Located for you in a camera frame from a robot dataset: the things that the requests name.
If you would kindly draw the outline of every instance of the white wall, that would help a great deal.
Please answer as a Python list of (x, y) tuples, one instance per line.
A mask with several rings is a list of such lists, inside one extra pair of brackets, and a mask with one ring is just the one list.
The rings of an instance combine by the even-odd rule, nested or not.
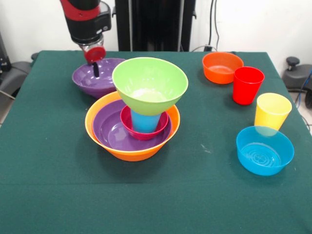
[[(210, 4), (210, 0), (196, 2), (191, 49), (208, 43)], [(218, 0), (218, 49), (266, 51), (280, 74), (288, 56), (312, 64), (311, 15), (312, 0)]]
[[(114, 0), (105, 0), (111, 9)], [(118, 50), (116, 17), (104, 34), (107, 50)], [(11, 61), (29, 60), (40, 50), (79, 50), (59, 0), (0, 0), (0, 31)]]
[[(105, 0), (113, 8), (114, 0)], [(210, 0), (197, 0), (191, 49), (208, 42)], [(218, 0), (221, 51), (267, 51), (279, 73), (293, 55), (312, 63), (312, 0)], [(40, 50), (79, 49), (71, 39), (59, 0), (0, 0), (0, 30), (12, 61)], [(212, 45), (215, 45), (215, 34)], [(118, 50), (116, 18), (104, 33)]]

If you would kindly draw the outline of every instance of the black knob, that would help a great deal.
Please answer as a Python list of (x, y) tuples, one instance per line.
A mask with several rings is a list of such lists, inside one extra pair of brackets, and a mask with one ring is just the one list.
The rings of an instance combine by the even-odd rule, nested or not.
[(288, 57), (286, 59), (286, 62), (289, 66), (295, 67), (296, 65), (298, 65), (300, 63), (300, 60), (296, 57)]

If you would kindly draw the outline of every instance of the yellow cup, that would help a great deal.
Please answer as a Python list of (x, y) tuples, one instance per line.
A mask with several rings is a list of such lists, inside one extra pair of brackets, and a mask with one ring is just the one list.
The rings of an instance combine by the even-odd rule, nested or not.
[(257, 98), (254, 125), (279, 130), (292, 107), (292, 103), (280, 94), (261, 94)]

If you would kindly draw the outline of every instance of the blue cup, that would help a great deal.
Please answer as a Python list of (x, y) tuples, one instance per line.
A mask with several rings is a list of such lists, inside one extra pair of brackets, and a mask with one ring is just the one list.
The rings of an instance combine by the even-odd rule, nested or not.
[(131, 110), (132, 128), (139, 133), (152, 133), (155, 131), (160, 115), (144, 116)]

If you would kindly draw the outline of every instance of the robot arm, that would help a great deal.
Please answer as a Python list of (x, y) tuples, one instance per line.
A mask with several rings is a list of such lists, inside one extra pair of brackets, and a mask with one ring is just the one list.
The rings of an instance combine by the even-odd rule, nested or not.
[(83, 50), (89, 64), (103, 59), (102, 32), (111, 29), (110, 7), (100, 0), (60, 0), (73, 42)]

